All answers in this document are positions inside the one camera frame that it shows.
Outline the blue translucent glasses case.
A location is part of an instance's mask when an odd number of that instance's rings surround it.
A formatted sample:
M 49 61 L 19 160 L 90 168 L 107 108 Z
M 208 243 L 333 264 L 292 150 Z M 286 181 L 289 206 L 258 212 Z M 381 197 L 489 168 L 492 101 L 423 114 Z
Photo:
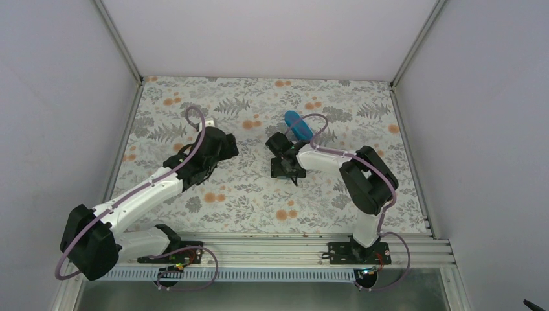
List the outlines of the blue translucent glasses case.
M 297 112 L 285 112 L 284 121 L 297 141 L 310 141 L 312 139 L 313 132 L 311 131 L 311 128 Z

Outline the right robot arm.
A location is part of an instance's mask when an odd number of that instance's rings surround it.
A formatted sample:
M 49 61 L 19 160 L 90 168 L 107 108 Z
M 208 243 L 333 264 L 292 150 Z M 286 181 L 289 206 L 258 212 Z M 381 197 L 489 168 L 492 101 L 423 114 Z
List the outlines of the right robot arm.
M 395 198 L 399 186 L 377 152 L 369 146 L 349 152 L 313 146 L 309 141 L 293 143 L 281 132 L 268 138 L 265 145 L 274 155 L 270 164 L 272 178 L 288 179 L 298 185 L 298 180 L 305 178 L 309 170 L 341 177 L 357 207 L 351 256 L 359 264 L 374 258 L 384 207 Z

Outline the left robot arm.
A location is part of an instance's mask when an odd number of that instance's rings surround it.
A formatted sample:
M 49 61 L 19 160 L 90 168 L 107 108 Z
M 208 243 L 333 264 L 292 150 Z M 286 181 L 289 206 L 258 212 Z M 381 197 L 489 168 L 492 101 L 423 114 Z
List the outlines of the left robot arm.
M 141 257 L 172 262 L 183 246 L 179 235 L 165 224 L 146 231 L 128 228 L 163 201 L 206 181 L 218 163 L 238 155 L 236 138 L 217 127 L 203 128 L 196 141 L 165 160 L 148 179 L 120 196 L 95 207 L 81 204 L 68 216 L 60 242 L 60 267 L 70 260 L 90 281 L 107 274 L 124 260 Z

